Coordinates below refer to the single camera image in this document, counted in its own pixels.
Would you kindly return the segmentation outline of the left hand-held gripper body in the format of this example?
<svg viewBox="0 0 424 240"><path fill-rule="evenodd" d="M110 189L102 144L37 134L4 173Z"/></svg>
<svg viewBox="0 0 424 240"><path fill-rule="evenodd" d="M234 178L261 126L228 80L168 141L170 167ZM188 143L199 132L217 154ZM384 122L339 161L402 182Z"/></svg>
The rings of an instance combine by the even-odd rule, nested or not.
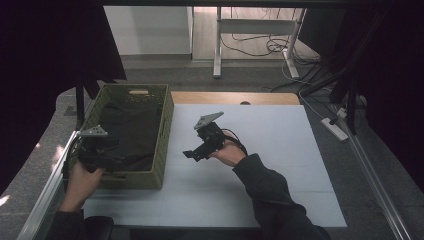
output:
<svg viewBox="0 0 424 240"><path fill-rule="evenodd" d="M108 138L108 132L100 125L79 131L77 137L82 141L82 146L78 152L79 161L86 167L86 170L93 173L98 168L111 171L113 168L105 168L99 165L99 157L106 154L103 141Z"/></svg>

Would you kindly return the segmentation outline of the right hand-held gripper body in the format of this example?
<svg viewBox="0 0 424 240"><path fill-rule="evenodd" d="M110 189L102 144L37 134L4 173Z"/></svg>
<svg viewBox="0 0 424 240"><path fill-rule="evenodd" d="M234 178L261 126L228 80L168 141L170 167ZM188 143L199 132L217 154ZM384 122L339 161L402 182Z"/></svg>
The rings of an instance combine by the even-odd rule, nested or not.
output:
<svg viewBox="0 0 424 240"><path fill-rule="evenodd" d="M225 141L222 130L215 123L215 120L223 115L223 112L217 112L209 115L201 116L195 124L194 129L197 131L197 136L205 144L205 150L219 150L222 148Z"/></svg>

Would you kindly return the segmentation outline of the dark cloth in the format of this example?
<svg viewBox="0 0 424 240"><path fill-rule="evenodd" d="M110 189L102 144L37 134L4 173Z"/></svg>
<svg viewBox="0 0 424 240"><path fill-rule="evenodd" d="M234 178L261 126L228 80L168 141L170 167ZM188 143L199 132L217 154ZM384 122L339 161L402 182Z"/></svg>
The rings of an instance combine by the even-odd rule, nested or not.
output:
<svg viewBox="0 0 424 240"><path fill-rule="evenodd" d="M122 157L124 164L111 171L149 171L152 168L162 109L156 102L108 103L101 111L100 126L108 138L118 138L110 156Z"/></svg>

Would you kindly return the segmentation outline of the green woven basket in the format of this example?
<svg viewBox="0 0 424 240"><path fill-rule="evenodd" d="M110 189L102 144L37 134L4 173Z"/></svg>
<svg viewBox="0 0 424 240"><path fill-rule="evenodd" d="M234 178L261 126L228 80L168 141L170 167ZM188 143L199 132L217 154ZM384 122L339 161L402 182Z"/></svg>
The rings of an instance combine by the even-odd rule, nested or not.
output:
<svg viewBox="0 0 424 240"><path fill-rule="evenodd" d="M166 155L174 111L174 102L169 86L166 84L104 85L95 98L80 131L100 125L102 109L113 101L118 103L156 102L161 106L162 114L152 168L149 171L108 171L105 169L106 172L102 176L100 187L102 189L160 189L164 182ZM78 152L81 146L82 141L76 136L69 147L62 169L65 182L69 181L72 167L80 162Z"/></svg>

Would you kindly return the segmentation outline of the person's right hand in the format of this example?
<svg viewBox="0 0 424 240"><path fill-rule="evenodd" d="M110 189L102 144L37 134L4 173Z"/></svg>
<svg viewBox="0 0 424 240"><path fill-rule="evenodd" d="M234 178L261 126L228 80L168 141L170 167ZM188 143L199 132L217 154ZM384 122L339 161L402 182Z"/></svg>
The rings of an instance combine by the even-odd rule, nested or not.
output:
<svg viewBox="0 0 424 240"><path fill-rule="evenodd" d="M223 164L235 167L246 157L244 151L233 141L226 139L220 150L214 151L210 157L220 160Z"/></svg>

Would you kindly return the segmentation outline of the person's left hand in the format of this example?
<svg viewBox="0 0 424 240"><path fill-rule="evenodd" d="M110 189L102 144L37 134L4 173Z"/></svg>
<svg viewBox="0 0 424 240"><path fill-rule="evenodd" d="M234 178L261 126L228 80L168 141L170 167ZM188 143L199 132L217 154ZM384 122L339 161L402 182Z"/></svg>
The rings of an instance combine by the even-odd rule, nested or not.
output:
<svg viewBox="0 0 424 240"><path fill-rule="evenodd" d="M103 168L98 168L90 173L82 163L77 162L71 170L65 197L59 210L79 212L85 201L97 189L104 172Z"/></svg>

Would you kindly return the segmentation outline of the wooden table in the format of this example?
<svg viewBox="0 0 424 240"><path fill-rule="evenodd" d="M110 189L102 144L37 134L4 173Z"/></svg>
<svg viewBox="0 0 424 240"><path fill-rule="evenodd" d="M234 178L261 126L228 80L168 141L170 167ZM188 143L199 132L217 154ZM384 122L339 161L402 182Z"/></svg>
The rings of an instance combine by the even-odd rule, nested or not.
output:
<svg viewBox="0 0 424 240"><path fill-rule="evenodd" d="M250 105L299 105L293 93L254 93L254 92L190 92L172 91L176 104L237 104Z"/></svg>

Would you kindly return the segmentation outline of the black metal stand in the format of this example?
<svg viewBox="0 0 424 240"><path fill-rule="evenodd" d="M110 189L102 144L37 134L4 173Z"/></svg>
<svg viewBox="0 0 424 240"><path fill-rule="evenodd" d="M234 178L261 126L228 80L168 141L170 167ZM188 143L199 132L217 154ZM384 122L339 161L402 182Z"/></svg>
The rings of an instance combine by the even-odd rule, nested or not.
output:
<svg viewBox="0 0 424 240"><path fill-rule="evenodd" d="M85 93L91 100L95 99L100 91L100 86L96 80L84 80L82 78L76 80L76 129L79 130L85 121Z"/></svg>
<svg viewBox="0 0 424 240"><path fill-rule="evenodd" d="M355 135L355 111L356 111L356 82L352 81L348 92L348 100L346 105L347 118L346 123L350 132Z"/></svg>

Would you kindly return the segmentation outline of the white table mat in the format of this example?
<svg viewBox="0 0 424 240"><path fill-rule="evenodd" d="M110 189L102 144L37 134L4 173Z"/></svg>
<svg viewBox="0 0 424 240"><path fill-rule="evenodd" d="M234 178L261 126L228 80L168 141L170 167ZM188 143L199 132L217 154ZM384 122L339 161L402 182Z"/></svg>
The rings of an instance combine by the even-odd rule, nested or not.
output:
<svg viewBox="0 0 424 240"><path fill-rule="evenodd" d="M249 228L256 226L250 198L230 167L211 158L196 162L184 151L200 145L198 119L235 132L264 165L285 176L293 200L322 227L345 219L301 105L178 104L174 108L163 187L98 190L86 201L88 216L110 216L118 226Z"/></svg>

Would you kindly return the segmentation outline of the black curtain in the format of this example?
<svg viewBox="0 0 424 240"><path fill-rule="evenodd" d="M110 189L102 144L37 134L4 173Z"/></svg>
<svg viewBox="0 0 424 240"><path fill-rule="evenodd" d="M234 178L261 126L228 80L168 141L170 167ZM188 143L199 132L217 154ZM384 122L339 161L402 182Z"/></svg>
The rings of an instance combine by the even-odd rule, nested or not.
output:
<svg viewBox="0 0 424 240"><path fill-rule="evenodd" d="M126 74L101 0L0 0L0 195L33 151L57 97Z"/></svg>
<svg viewBox="0 0 424 240"><path fill-rule="evenodd" d="M354 72L330 99L354 88L370 127L424 192L424 0L392 0Z"/></svg>

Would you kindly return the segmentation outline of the white cabinet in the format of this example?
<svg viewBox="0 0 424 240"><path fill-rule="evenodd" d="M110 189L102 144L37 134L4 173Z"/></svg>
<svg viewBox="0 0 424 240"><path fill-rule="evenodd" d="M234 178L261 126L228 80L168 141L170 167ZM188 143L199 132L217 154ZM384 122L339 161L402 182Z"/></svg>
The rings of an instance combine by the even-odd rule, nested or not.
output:
<svg viewBox="0 0 424 240"><path fill-rule="evenodd" d="M192 53L192 7L104 7L121 55Z"/></svg>

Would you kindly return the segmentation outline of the white power strip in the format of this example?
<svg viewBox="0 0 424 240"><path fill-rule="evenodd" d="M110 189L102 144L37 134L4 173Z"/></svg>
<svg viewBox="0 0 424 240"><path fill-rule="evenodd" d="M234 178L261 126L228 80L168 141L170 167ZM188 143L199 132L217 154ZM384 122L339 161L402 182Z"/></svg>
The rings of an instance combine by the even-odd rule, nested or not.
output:
<svg viewBox="0 0 424 240"><path fill-rule="evenodd" d="M329 130L339 141L343 142L348 139L348 135L341 130L335 123L333 123L329 118L324 118L321 120L322 125Z"/></svg>

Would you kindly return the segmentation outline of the aluminium rail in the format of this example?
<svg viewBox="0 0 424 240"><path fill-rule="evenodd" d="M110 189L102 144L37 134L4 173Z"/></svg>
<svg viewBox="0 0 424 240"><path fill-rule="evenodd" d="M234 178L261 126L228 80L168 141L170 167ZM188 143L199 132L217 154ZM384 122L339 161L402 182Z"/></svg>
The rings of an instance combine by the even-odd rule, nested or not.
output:
<svg viewBox="0 0 424 240"><path fill-rule="evenodd" d="M48 209L62 182L62 168L66 160L67 152L78 133L79 131L76 130L70 135L60 158L54 165L52 173L50 174L16 240L34 240L42 228L42 223L48 213Z"/></svg>
<svg viewBox="0 0 424 240"><path fill-rule="evenodd" d="M341 116L339 116L339 123L349 137L349 144L353 153L395 238L397 240L413 240L400 212L382 184L359 138L352 133Z"/></svg>

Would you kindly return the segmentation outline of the white desk frame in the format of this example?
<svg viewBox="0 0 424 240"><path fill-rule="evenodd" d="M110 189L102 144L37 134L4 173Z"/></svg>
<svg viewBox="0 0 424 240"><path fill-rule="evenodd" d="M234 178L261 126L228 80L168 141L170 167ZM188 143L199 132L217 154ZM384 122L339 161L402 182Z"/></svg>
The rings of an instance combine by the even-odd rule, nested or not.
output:
<svg viewBox="0 0 424 240"><path fill-rule="evenodd" d="M293 20L259 20L259 19L224 19L221 8L217 8L217 30L214 53L213 77L221 77L221 35L222 34L273 34L288 36L288 46L283 49L284 62L292 78L299 78L293 60L293 51L298 39L306 9L300 10L299 16Z"/></svg>

